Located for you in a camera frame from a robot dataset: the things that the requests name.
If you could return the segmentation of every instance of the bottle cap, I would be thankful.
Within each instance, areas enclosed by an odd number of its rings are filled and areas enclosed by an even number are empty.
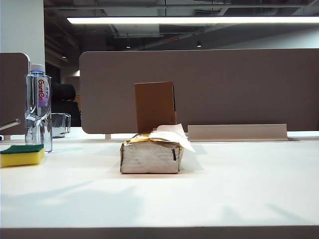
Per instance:
[[[31,72],[45,72],[45,67],[41,64],[32,64],[31,65]]]

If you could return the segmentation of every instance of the glass cup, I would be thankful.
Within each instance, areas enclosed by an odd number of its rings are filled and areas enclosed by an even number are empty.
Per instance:
[[[63,138],[71,131],[71,115],[67,113],[52,113],[52,137]]]

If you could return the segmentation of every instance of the clear glass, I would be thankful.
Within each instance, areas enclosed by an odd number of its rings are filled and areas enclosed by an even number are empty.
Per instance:
[[[40,72],[25,76],[26,80],[26,144],[44,144],[52,151],[51,77]]]
[[[53,138],[63,138],[71,131],[71,115],[67,113],[52,113]]]

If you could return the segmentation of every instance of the bottle label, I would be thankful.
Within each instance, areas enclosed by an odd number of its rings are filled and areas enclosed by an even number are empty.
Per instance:
[[[50,86],[45,77],[38,77],[38,106],[45,106],[50,98]]]

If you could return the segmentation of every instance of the partition panel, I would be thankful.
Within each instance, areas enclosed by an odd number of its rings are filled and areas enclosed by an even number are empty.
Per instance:
[[[319,49],[85,52],[82,127],[136,132],[134,83],[172,81],[177,122],[185,130],[255,123],[319,130],[318,56]]]

